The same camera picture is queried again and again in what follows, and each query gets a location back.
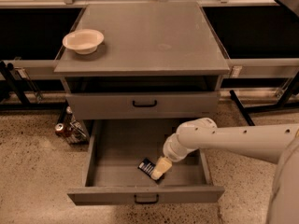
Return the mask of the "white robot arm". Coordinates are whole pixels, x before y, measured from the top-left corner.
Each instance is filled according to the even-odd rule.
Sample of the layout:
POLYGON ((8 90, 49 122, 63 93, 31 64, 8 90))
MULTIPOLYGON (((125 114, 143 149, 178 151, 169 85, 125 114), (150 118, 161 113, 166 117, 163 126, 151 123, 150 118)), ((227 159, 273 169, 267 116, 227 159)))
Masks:
POLYGON ((197 149, 222 149, 277 166, 266 224, 299 224, 299 124, 220 128, 209 118, 180 124, 151 173, 159 179, 197 149))

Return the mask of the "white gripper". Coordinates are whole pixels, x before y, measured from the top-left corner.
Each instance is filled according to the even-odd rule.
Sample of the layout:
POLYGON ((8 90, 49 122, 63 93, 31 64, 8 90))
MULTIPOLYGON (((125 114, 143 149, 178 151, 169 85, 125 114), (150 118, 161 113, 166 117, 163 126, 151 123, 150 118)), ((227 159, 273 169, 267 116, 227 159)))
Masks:
POLYGON ((178 141, 175 133, 171 134, 164 142, 164 157, 157 160, 150 177, 153 180, 160 179, 172 167, 172 162, 182 161, 192 152, 193 149, 184 147, 178 141))

